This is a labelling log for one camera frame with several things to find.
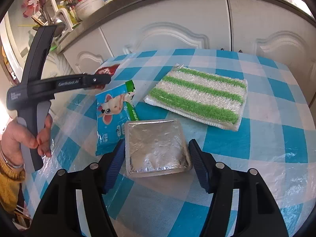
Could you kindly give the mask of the yellow sleeve forearm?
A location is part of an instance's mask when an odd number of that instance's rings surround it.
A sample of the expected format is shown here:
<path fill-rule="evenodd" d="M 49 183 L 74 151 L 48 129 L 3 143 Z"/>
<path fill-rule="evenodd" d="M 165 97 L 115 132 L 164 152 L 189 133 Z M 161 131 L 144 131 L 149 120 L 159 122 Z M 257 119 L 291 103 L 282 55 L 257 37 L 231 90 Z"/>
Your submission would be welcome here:
<path fill-rule="evenodd" d="M 20 184 L 25 180 L 24 168 L 11 168 L 1 158 L 0 195 L 4 210 L 13 214 L 17 207 Z"/>

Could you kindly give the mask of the person's left hand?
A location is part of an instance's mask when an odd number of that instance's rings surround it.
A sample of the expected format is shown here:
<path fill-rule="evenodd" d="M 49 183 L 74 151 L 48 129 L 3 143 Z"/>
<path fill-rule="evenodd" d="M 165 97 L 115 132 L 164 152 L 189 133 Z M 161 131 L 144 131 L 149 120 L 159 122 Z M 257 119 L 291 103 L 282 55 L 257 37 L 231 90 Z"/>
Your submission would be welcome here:
<path fill-rule="evenodd" d="M 20 145 L 35 149 L 40 156 L 51 157 L 50 134 L 53 119 L 47 114 L 44 128 L 35 137 L 25 126 L 11 121 L 1 140 L 4 157 L 13 166 L 22 166 L 24 163 Z"/>

